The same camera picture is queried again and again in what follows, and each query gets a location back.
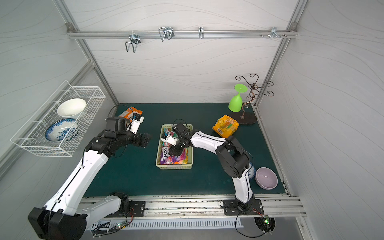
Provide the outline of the orange candy bag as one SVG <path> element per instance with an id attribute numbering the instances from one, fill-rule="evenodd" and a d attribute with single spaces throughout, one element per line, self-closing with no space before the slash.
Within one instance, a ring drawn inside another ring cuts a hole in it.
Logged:
<path id="1" fill-rule="evenodd" d="M 143 111 L 138 110 L 138 109 L 136 109 L 134 107 L 129 107 L 127 110 L 125 110 L 123 113 L 121 113 L 119 115 L 119 117 L 122 117 L 122 118 L 130 120 L 133 117 L 134 114 L 142 115 Z"/>

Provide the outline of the pink purple candy bag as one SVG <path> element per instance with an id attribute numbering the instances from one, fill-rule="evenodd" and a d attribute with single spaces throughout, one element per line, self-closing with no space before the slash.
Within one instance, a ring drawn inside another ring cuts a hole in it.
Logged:
<path id="1" fill-rule="evenodd" d="M 170 147 L 162 147 L 160 164 L 161 165 L 184 165 L 188 163 L 188 150 L 184 149 L 180 156 L 171 156 Z"/>

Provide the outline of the pale green plastic basket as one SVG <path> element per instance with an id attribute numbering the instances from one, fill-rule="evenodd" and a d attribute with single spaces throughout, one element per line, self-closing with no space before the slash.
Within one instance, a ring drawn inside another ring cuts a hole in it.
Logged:
<path id="1" fill-rule="evenodd" d="M 193 166 L 193 147 L 179 142 L 181 134 L 175 132 L 175 126 L 162 125 L 156 156 L 156 166 L 160 170 L 189 170 Z"/>

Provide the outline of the yellow candy bag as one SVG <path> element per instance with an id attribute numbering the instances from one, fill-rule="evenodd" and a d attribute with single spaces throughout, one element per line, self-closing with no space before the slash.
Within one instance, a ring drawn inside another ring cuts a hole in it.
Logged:
<path id="1" fill-rule="evenodd" d="M 236 120 L 230 116 L 224 115 L 217 120 L 213 126 L 213 130 L 222 138 L 228 138 L 238 130 L 238 127 L 239 123 Z"/>

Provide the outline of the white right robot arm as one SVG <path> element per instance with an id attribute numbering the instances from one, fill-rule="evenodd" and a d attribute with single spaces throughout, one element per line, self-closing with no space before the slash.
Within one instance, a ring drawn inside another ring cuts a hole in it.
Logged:
<path id="1" fill-rule="evenodd" d="M 166 138 L 166 142 L 171 144 L 170 155 L 178 157 L 188 147 L 200 148 L 216 154 L 225 173 L 233 179 L 238 208 L 243 211 L 248 210 L 255 199 L 248 178 L 251 154 L 240 142 L 233 136 L 219 138 L 194 129 L 189 130 L 183 124 L 173 126 L 172 130 L 177 138 L 171 136 Z"/>

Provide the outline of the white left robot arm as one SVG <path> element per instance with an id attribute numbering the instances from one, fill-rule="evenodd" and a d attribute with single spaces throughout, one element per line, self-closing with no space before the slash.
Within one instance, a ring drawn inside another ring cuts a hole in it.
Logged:
<path id="1" fill-rule="evenodd" d="M 92 224 L 115 213 L 129 216 L 129 197 L 113 193 L 84 209 L 79 205 L 86 190 L 116 151 L 133 145 L 145 148 L 151 136 L 132 132 L 107 135 L 101 132 L 85 147 L 83 156 L 60 189 L 41 208 L 33 208 L 28 221 L 42 240 L 79 240 Z"/>

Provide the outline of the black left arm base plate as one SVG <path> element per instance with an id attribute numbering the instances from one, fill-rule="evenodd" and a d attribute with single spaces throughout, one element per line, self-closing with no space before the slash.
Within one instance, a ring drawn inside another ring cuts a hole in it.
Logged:
<path id="1" fill-rule="evenodd" d="M 145 201 L 123 201 L 119 210 L 114 213 L 114 216 L 126 218 L 143 217 L 145 206 Z"/>

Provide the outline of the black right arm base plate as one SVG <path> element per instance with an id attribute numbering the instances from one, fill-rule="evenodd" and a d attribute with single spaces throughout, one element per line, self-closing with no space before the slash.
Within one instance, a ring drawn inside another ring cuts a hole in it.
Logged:
<path id="1" fill-rule="evenodd" d="M 265 214 L 259 199 L 250 199 L 246 204 L 237 199 L 222 200 L 220 207 L 224 210 L 225 216 L 263 216 Z"/>

